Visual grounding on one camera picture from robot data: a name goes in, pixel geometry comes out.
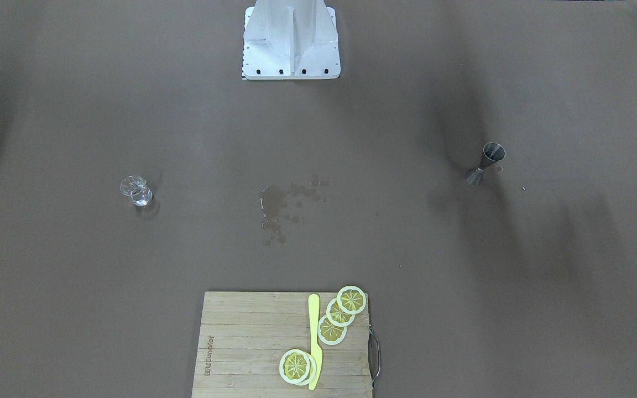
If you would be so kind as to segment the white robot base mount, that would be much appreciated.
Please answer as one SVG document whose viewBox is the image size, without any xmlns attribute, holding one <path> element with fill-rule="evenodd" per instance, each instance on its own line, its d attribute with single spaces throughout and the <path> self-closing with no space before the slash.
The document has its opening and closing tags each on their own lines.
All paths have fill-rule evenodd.
<svg viewBox="0 0 637 398">
<path fill-rule="evenodd" d="M 336 11 L 324 1 L 257 1 L 243 21 L 242 78 L 340 77 Z"/>
</svg>

